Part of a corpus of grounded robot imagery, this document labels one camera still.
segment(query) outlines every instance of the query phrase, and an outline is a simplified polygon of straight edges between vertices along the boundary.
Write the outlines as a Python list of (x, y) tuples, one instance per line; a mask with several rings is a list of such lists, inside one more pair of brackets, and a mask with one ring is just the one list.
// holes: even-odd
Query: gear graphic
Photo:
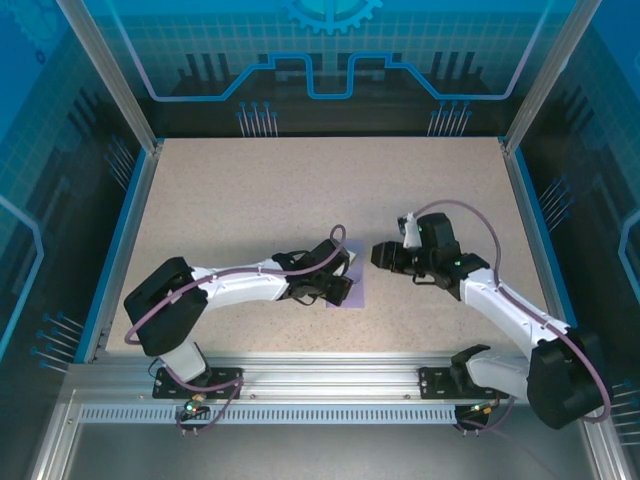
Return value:
[(333, 35), (336, 30), (360, 28), (360, 21), (373, 18), (373, 9), (382, 7), (382, 0), (283, 0), (282, 6), (300, 27)]
[(37, 50), (46, 51), (59, 28), (57, 5), (54, 0), (1, 0), (2, 9), (13, 14), (20, 30)]

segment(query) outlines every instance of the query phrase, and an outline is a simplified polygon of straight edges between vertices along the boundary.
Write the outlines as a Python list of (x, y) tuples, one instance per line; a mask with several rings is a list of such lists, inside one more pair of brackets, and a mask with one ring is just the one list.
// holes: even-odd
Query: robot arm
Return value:
[[(376, 245), (372, 262), (379, 268), (411, 275), (417, 285), (435, 285), (482, 313), (524, 354), (504, 356), (477, 345), (452, 358), (451, 377), (464, 396), (467, 387), (489, 387), (527, 399), (538, 417), (561, 428), (602, 406), (600, 390), (575, 354), (549, 327), (566, 335), (587, 356), (601, 378), (604, 360), (599, 339), (539, 310), (497, 279), (489, 264), (462, 253), (443, 213), (398, 219), (404, 242)], [(432, 281), (421, 281), (425, 277)], [(533, 315), (543, 319), (540, 324)]]
[(352, 285), (344, 274), (353, 253), (342, 249), (324, 267), (294, 275), (327, 260), (337, 247), (335, 240), (327, 239), (312, 251), (277, 253), (262, 262), (232, 268), (189, 267), (184, 258), (171, 258), (127, 296), (124, 307), (136, 325), (172, 292), (205, 280), (160, 309), (137, 334), (146, 355), (160, 357), (181, 381), (206, 386), (209, 366), (188, 338), (196, 321), (216, 308), (249, 301), (301, 302), (308, 297), (312, 302), (321, 298), (339, 306)]

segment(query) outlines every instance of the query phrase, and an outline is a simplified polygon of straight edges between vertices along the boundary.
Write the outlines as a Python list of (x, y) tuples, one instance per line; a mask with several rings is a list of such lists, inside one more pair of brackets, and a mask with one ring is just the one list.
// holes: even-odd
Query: glass panel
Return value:
[(140, 146), (55, 2), (2, 7), (0, 456), (27, 478)]
[(627, 394), (614, 400), (614, 419), (636, 459), (639, 15), (638, 2), (602, 2), (521, 146), (576, 320), (598, 332), (615, 392)]
[(504, 134), (574, 0), (90, 0), (160, 136)]

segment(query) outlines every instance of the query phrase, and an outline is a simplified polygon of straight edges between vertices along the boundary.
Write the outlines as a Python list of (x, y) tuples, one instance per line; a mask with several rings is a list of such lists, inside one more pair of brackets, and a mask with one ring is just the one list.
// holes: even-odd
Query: purple cloth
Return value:
[(364, 242), (362, 240), (348, 238), (345, 242), (345, 248), (356, 254), (356, 259), (345, 275), (353, 280), (353, 285), (351, 286), (349, 295), (347, 295), (347, 298), (345, 298), (340, 307), (336, 307), (327, 302), (327, 308), (364, 308)]

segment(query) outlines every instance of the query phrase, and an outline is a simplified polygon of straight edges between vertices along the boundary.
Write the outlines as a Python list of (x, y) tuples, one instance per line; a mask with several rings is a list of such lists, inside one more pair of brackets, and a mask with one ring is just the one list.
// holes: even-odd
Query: blue edge trim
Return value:
[[(111, 239), (111, 245), (109, 246), (109, 251), (107, 252), (107, 258), (104, 262), (102, 273), (100, 274), (100, 280), (98, 281), (96, 293), (93, 297), (93, 301), (91, 302), (91, 308), (89, 309), (87, 322), (85, 324), (84, 331), (82, 332), (82, 337), (80, 338), (78, 350), (76, 351), (76, 356), (74, 359), (75, 363), (82, 363), (82, 359), (89, 349), (91, 334), (93, 333), (93, 329), (95, 328), (96, 322), (98, 321), (98, 311), (100, 310), (100, 305), (102, 304), (104, 293), (107, 287), (107, 281), (109, 280), (109, 275), (111, 274), (111, 270), (113, 268), (116, 253), (120, 248), (122, 234), (124, 232), (124, 225), (127, 221), (127, 218), (129, 217), (129, 211), (131, 210), (133, 196), (138, 186), (138, 182), (140, 181), (140, 174), (142, 172), (142, 167), (144, 166), (145, 160), (146, 152), (144, 150), (141, 150), (140, 155), (138, 156), (138, 161), (136, 162), (136, 168), (134, 169), (133, 176), (131, 177), (131, 182), (129, 183), (129, 189), (127, 190), (127, 195), (125, 196), (120, 216), (118, 217), (118, 223), (116, 224), (113, 238)], [(540, 209), (540, 204), (538, 203), (538, 198), (533, 188), (533, 182), (531, 181), (529, 170), (527, 169), (527, 165), (524, 161), (524, 156), (522, 155), (522, 151), (519, 147), (516, 150), (516, 161), (518, 162), (518, 168), (520, 170), (520, 174), (522, 175), (524, 187), (527, 191), (528, 200), (529, 202), (531, 202), (536, 225), (538, 227), (538, 230), (540, 231), (542, 246), (544, 248), (545, 254), (547, 255), (547, 259), (549, 260), (555, 288), (558, 291), (558, 296), (560, 297), (560, 302), (562, 303), (562, 308), (565, 313), (565, 321), (572, 327), (575, 327), (578, 322), (576, 320), (571, 301), (569, 300), (567, 286), (565, 285), (564, 279), (562, 278), (560, 265), (558, 264), (558, 258), (556, 257), (556, 253), (553, 250), (551, 237), (549, 235), (549, 231), (547, 230), (547, 226), (544, 223), (542, 210)]]
[(120, 210), (118, 223), (116, 223), (116, 229), (113, 232), (113, 237), (111, 238), (111, 245), (109, 245), (107, 258), (104, 261), (102, 273), (100, 273), (100, 279), (98, 280), (96, 293), (93, 296), (93, 301), (91, 302), (89, 315), (87, 315), (87, 322), (85, 323), (84, 330), (82, 331), (82, 336), (80, 337), (80, 343), (78, 345), (78, 349), (76, 350), (74, 363), (83, 363), (83, 359), (87, 351), (89, 350), (89, 346), (91, 344), (91, 335), (93, 333), (93, 330), (96, 328), (96, 323), (98, 321), (98, 311), (100, 310), (100, 305), (102, 304), (102, 300), (104, 299), (107, 282), (109, 281), (109, 276), (111, 275), (111, 271), (113, 269), (113, 263), (116, 259), (116, 253), (118, 252), (120, 243), (122, 242), (124, 226), (127, 223), (127, 218), (129, 218), (131, 204), (133, 203), (133, 196), (136, 192), (136, 189), (138, 188), (140, 175), (142, 173), (142, 167), (147, 160), (146, 157), (147, 152), (144, 149), (140, 149), (140, 154), (138, 155), (138, 160), (133, 170), (133, 175), (131, 175), (131, 181), (129, 182), (129, 188), (127, 189), (127, 194), (124, 197), (122, 210)]
[(531, 181), (531, 176), (529, 175), (529, 169), (527, 168), (527, 164), (524, 161), (524, 155), (522, 155), (520, 147), (516, 149), (516, 161), (518, 162), (518, 168), (520, 170), (520, 174), (522, 175), (524, 188), (527, 190), (528, 200), (531, 203), (531, 208), (533, 209), (533, 215), (535, 217), (536, 225), (538, 227), (538, 230), (540, 231), (540, 237), (542, 238), (542, 247), (544, 248), (544, 252), (547, 256), (547, 259), (549, 260), (551, 275), (553, 276), (553, 281), (555, 283), (556, 290), (558, 291), (560, 303), (562, 304), (562, 309), (564, 310), (564, 315), (566, 317), (564, 318), (564, 321), (572, 327), (575, 327), (578, 325), (578, 321), (576, 320), (573, 306), (571, 305), (571, 301), (569, 300), (569, 292), (567, 291), (567, 286), (564, 283), (564, 278), (562, 278), (560, 265), (558, 264), (558, 258), (556, 257), (556, 252), (553, 249), (553, 245), (551, 243), (551, 236), (549, 235), (549, 230), (547, 230), (547, 225), (544, 223), (544, 217), (542, 216), (542, 210), (540, 208), (540, 204), (538, 203), (538, 197), (533, 188), (533, 182)]

